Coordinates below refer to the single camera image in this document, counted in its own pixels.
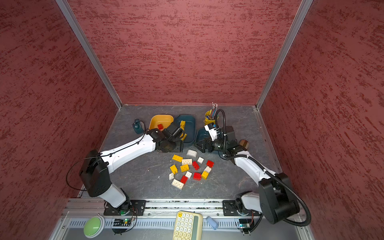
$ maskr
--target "textured red wall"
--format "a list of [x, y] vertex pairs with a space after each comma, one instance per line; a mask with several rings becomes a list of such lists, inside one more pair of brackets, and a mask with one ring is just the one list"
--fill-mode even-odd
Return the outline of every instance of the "textured red wall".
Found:
[[301, 0], [68, 0], [123, 103], [255, 104]]
[[0, 239], [44, 240], [117, 108], [54, 0], [1, 1], [0, 16]]
[[384, 239], [384, 2], [313, 2], [262, 116], [318, 240]]

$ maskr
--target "robotic arm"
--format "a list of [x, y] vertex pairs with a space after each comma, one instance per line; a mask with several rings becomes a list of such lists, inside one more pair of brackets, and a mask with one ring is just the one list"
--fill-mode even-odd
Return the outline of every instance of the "robotic arm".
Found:
[[[233, 127], [224, 126], [221, 131], [215, 125], [209, 124], [205, 129], [210, 137], [195, 143], [195, 146], [203, 153], [222, 151], [225, 159], [242, 168], [258, 184], [258, 194], [249, 192], [241, 196], [241, 201], [237, 203], [239, 212], [245, 209], [256, 210], [263, 213], [272, 224], [281, 220], [297, 226], [306, 226], [310, 223], [310, 212], [305, 203], [293, 192], [287, 175], [277, 174], [255, 160], [237, 143]], [[182, 152], [183, 141], [179, 138], [182, 133], [183, 130], [172, 123], [163, 131], [149, 130], [142, 137], [120, 147], [101, 153], [91, 151], [79, 172], [90, 197], [103, 198], [118, 212], [129, 211], [131, 208], [129, 197], [111, 182], [109, 174], [130, 160], [155, 149], [160, 152]], [[307, 219], [302, 223], [286, 219], [299, 212], [298, 201], [307, 213]]]

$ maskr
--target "red building block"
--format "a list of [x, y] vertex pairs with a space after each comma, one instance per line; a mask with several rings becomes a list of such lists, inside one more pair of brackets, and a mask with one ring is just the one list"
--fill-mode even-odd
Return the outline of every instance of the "red building block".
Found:
[[180, 182], [182, 182], [182, 183], [185, 184], [185, 183], [187, 182], [187, 180], [188, 180], [188, 177], [183, 176], [183, 177], [181, 178]]
[[200, 181], [201, 180], [201, 174], [198, 172], [195, 172], [195, 174], [193, 175], [193, 179]]
[[195, 168], [196, 171], [200, 168], [196, 161], [192, 163], [192, 166]]
[[212, 161], [209, 161], [207, 162], [207, 166], [210, 167], [210, 168], [213, 168], [214, 166], [214, 163]]

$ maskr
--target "yellow tray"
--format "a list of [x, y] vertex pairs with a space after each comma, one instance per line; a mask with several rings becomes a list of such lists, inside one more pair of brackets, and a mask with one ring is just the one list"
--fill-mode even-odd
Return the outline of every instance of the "yellow tray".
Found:
[[157, 128], [159, 124], [162, 124], [163, 128], [167, 128], [172, 122], [173, 117], [171, 115], [154, 115], [151, 119], [151, 123], [149, 124], [149, 130]]

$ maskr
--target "black mounting plate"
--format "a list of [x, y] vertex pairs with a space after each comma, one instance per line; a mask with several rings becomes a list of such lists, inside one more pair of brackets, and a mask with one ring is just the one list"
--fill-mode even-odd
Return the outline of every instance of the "black mounting plate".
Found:
[[[135, 213], [137, 216], [143, 216], [144, 210], [145, 210], [145, 204], [146, 200], [131, 200], [131, 204], [133, 208], [135, 209]], [[104, 216], [121, 216], [119, 215], [119, 210], [112, 207], [109, 202], [107, 202], [107, 205], [105, 206], [104, 210]], [[132, 212], [129, 212], [127, 215], [124, 216], [132, 216]]]
[[237, 211], [237, 208], [236, 208], [236, 201], [235, 200], [223, 200], [223, 212], [224, 212], [224, 216], [249, 216], [251, 217], [252, 216], [252, 212], [253, 212], [253, 216], [260, 216], [259, 212], [258, 211], [255, 211], [255, 210], [245, 210], [244, 213], [246, 215], [241, 215], [238, 211]]

